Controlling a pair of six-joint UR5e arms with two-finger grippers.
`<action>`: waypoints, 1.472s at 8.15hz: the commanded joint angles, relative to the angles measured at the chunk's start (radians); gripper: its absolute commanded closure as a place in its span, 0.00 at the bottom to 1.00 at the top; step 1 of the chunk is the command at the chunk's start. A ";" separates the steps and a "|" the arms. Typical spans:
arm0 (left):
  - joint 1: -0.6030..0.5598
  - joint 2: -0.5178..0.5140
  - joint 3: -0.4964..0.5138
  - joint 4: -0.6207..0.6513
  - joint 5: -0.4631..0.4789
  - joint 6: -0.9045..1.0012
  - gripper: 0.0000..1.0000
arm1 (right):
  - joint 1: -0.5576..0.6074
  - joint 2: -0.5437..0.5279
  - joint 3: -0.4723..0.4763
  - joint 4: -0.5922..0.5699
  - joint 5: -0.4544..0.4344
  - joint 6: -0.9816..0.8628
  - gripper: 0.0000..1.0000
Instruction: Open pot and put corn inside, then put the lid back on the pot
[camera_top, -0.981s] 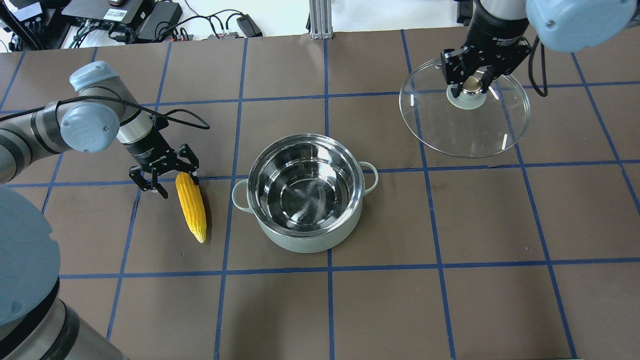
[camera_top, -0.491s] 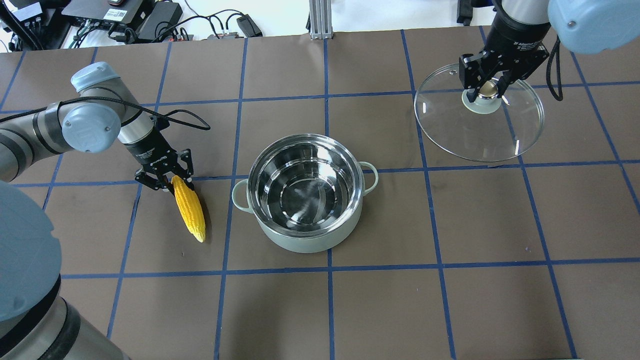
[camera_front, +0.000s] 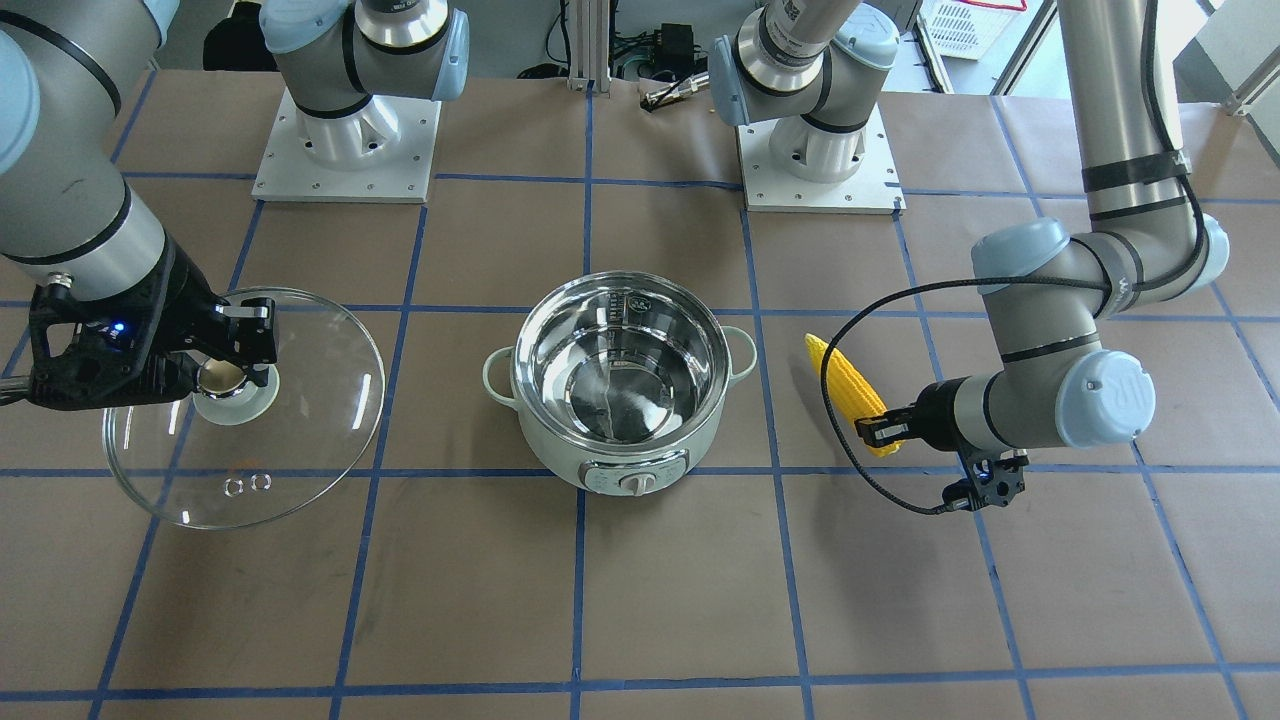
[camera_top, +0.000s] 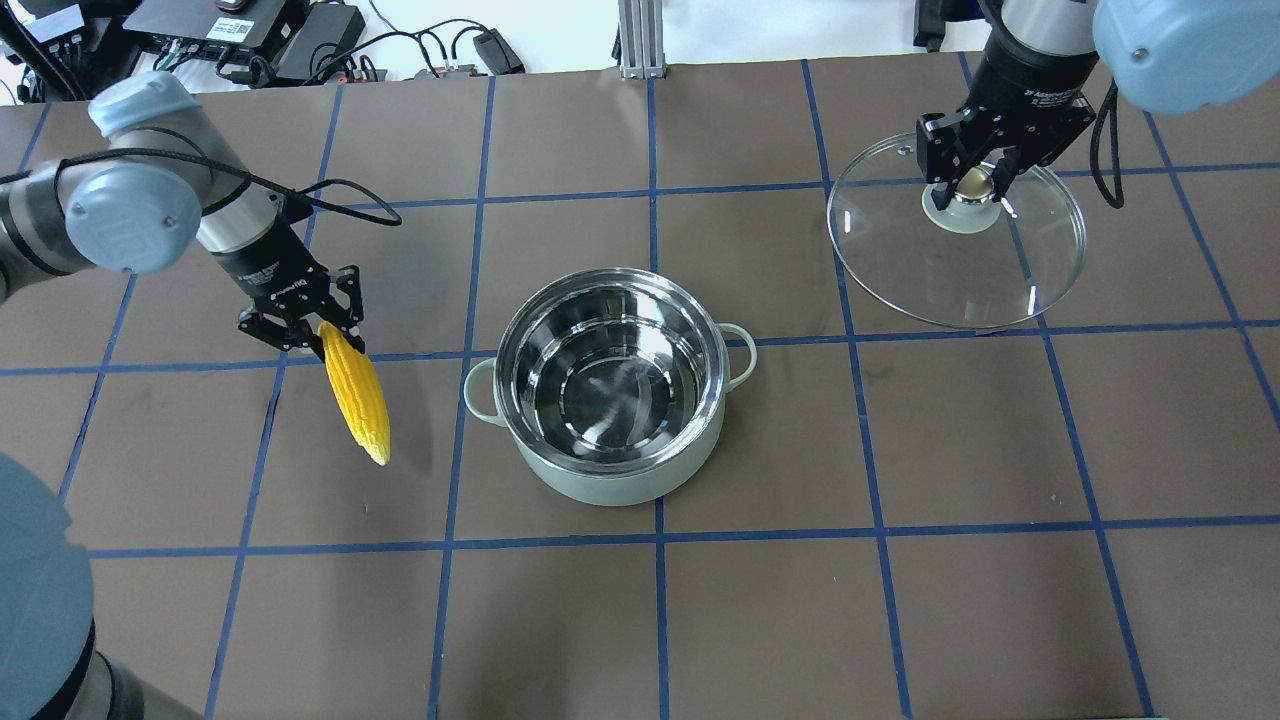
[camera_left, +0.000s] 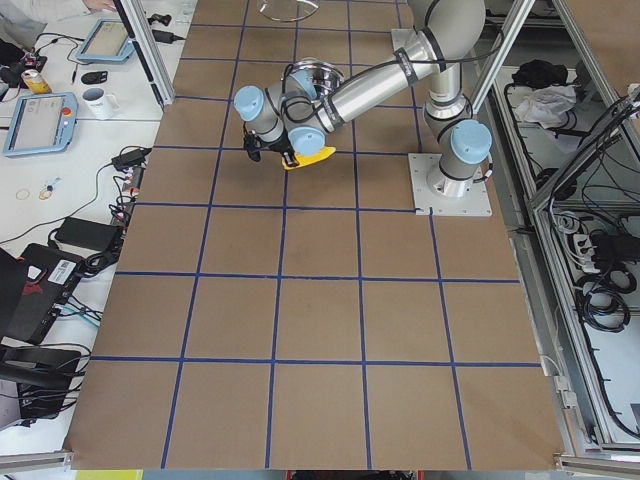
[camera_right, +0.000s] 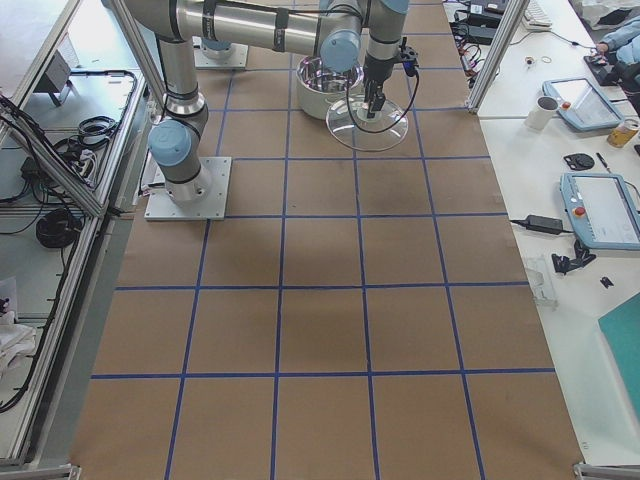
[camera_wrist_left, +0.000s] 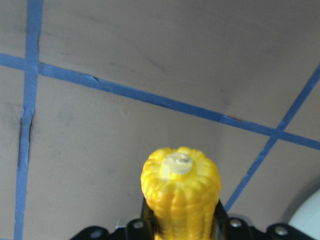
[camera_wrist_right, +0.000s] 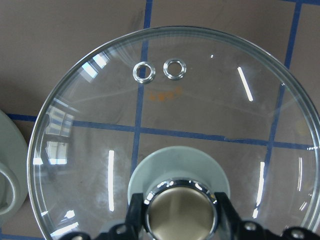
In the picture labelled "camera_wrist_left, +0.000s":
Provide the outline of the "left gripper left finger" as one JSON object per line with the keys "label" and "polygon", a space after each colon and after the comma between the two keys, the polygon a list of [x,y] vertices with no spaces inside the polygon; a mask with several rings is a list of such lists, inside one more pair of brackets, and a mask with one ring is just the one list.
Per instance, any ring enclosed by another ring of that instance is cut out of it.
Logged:
{"label": "left gripper left finger", "polygon": [[150,223],[152,232],[155,232],[155,216],[154,212],[148,206],[146,199],[142,201],[141,218]]}

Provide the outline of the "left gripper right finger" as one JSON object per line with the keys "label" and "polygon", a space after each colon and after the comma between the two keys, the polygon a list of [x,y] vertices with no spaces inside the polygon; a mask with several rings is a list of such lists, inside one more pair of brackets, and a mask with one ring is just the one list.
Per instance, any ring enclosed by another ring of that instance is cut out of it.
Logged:
{"label": "left gripper right finger", "polygon": [[228,219],[228,214],[219,199],[214,211],[213,221],[219,230],[222,230],[224,222]]}

